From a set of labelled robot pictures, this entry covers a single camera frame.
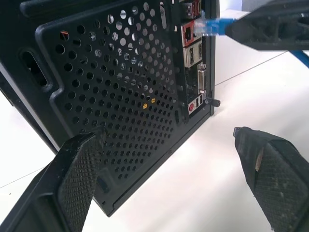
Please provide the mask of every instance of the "white table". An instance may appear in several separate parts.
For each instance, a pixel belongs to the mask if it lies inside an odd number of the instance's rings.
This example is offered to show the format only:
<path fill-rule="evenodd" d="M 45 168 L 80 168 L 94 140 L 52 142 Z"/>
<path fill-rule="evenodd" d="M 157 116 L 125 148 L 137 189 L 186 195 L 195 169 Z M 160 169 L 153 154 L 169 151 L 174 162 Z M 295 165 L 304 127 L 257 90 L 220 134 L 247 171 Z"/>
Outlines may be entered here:
<path fill-rule="evenodd" d="M 217 60 L 217 66 L 226 62 Z M 222 105 L 215 116 L 111 218 L 92 203 L 85 232 L 271 232 L 246 184 L 233 128 L 284 137 L 309 160 L 309 69 L 285 53 L 244 71 L 216 86 Z M 43 167 L 53 154 L 3 96 L 0 105 L 6 112 L 0 120 L 1 187 Z M 23 144 L 15 145 L 10 136 Z M 0 188 L 0 221 L 35 174 Z"/>

